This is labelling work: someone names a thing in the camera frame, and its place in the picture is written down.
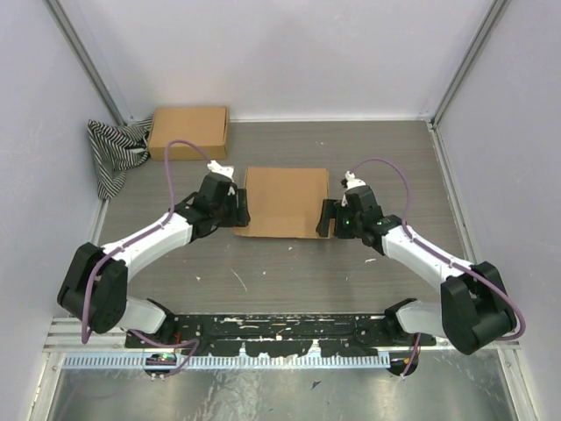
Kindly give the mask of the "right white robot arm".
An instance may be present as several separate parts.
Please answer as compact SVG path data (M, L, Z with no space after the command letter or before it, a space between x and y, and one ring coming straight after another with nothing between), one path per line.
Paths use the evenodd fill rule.
M346 190L340 200L323 200L316 232L322 238L360 239L438 293L436 303L408 298L385 310L387 339L396 346L407 345L416 334L426 334L447 339L470 355L522 329L494 265L473 264L434 246L401 218L384 214L367 185Z

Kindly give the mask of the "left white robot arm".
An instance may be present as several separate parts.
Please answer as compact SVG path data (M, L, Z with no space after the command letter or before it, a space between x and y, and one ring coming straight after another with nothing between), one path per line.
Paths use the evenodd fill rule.
M228 175L210 172L201 187L158 220L132 235L97 246L78 247L57 295L58 305L82 321L82 339L121 328L158 348L176 342L175 315L152 299L129 295L141 270L174 249L211 235L218 228L246 227L247 192Z

